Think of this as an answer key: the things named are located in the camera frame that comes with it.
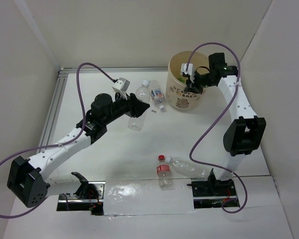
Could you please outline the blue orange label bottle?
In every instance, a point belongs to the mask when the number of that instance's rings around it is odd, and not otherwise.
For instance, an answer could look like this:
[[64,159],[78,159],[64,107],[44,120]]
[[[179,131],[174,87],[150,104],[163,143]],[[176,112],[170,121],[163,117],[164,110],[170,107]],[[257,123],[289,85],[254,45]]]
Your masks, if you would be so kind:
[[149,89],[154,106],[157,107],[161,112],[165,112],[166,98],[157,80],[152,80],[150,82]]

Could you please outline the aluminium frame rail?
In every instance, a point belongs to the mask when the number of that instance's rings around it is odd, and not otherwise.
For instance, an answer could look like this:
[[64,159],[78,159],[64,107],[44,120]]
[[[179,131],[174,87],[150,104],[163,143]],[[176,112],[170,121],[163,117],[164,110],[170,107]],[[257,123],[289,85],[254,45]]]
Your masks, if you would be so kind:
[[[106,68],[112,78],[125,78],[130,81],[130,93],[141,85],[142,80],[157,80],[164,89],[167,68]],[[64,137],[81,120],[82,113],[77,94],[76,69],[60,71],[55,92],[43,131],[42,143],[54,143]],[[145,143],[170,143],[173,146],[190,147],[225,109],[226,101],[217,87],[207,89],[200,105],[189,111],[178,111],[166,106],[164,113],[155,106],[147,110],[144,128],[140,132],[128,129],[128,117],[123,116],[108,126],[108,132],[98,144],[110,141],[143,140]]]

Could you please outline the white tape sheet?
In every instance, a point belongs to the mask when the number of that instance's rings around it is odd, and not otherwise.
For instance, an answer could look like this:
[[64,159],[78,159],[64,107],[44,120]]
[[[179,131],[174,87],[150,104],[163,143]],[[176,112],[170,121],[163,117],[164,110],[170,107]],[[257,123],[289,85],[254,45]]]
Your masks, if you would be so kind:
[[182,215],[195,212],[189,179],[173,179],[162,189],[157,180],[107,181],[103,211],[107,216]]

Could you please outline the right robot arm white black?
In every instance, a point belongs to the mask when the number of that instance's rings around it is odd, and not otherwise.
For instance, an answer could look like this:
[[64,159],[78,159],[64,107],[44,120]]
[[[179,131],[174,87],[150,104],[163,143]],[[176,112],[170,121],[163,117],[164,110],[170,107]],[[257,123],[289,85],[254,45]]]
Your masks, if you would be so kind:
[[233,172],[247,155],[260,146],[266,120],[258,117],[245,95],[238,76],[238,68],[225,62],[224,53],[208,57],[207,73],[200,74],[192,63],[183,63],[181,73],[186,77],[185,91],[201,94],[208,87],[217,86],[223,94],[232,123],[223,136],[223,146],[229,153],[221,167],[211,170],[207,189],[219,195],[232,181]]

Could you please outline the beige capybara bin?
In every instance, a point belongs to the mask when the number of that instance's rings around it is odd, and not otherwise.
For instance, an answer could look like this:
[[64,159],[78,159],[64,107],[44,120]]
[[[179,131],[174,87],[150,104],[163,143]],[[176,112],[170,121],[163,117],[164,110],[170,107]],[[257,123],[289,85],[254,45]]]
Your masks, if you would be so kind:
[[184,92],[186,87],[178,78],[185,79],[181,73],[182,63],[187,63],[191,51],[182,51],[175,54],[168,64],[166,82],[166,99],[168,103],[177,110],[188,111],[197,108],[203,99],[203,94]]

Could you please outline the clear bottle white cap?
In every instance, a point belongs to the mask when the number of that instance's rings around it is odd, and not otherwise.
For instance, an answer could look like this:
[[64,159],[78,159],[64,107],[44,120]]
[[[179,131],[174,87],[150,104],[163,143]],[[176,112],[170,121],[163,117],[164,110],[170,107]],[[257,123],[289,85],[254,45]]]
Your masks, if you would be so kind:
[[181,158],[168,156],[166,162],[176,172],[193,179],[207,180],[206,170]]

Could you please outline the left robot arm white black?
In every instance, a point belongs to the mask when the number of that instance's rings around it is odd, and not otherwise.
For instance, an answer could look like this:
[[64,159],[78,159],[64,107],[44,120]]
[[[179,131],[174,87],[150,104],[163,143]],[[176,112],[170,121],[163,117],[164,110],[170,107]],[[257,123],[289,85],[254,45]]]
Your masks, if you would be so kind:
[[26,207],[38,206],[48,195],[51,183],[47,182],[47,178],[56,168],[99,140],[107,132],[107,125],[114,120],[123,115],[138,118],[149,107],[135,94],[126,98],[119,93],[114,98],[105,93],[97,95],[86,118],[77,123],[55,147],[27,159],[18,156],[12,161],[7,187]]

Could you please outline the green plastic bottle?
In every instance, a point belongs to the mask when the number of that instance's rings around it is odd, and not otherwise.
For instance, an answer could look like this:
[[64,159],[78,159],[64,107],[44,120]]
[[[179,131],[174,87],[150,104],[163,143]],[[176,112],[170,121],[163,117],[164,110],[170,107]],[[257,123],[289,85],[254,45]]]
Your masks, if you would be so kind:
[[186,80],[183,79],[183,78],[178,78],[178,80],[179,80],[180,82],[182,82],[182,83],[185,83],[185,82],[186,82]]

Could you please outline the long clear bottle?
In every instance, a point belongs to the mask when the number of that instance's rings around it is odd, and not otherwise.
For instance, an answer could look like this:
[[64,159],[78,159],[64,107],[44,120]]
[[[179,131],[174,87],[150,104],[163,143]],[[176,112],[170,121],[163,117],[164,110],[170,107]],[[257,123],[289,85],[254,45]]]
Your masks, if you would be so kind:
[[150,103],[150,81],[149,80],[143,80],[141,86],[136,90],[135,96],[137,98],[136,102],[136,108],[135,113],[137,118],[130,118],[128,122],[128,127],[135,131],[141,131],[145,118],[146,118],[146,109],[145,109],[145,103]]

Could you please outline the red label cola bottle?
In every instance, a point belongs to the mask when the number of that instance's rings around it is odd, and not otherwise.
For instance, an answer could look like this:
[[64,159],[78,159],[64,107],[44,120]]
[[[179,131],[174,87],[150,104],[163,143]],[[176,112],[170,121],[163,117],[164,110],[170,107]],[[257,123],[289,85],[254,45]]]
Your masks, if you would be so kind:
[[172,188],[170,167],[165,160],[164,155],[158,156],[158,163],[156,166],[156,173],[158,176],[158,184],[161,189],[169,190]]

